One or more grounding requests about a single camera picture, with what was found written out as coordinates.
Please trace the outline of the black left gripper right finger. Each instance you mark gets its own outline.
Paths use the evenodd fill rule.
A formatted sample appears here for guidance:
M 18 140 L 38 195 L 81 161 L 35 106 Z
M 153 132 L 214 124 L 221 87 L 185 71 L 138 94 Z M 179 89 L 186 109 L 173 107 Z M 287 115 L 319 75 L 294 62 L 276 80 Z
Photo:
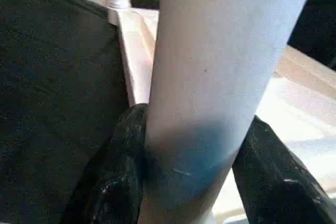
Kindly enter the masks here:
M 233 163 L 233 173 L 249 223 L 335 223 L 335 202 L 257 116 Z

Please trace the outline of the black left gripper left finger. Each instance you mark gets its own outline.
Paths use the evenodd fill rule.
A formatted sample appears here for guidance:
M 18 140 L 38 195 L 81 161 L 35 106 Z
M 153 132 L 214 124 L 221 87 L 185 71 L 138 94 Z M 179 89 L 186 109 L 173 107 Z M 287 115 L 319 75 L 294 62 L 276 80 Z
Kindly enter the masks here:
M 61 223 L 137 223 L 143 197 L 148 104 L 119 118 L 113 135 L 86 164 Z

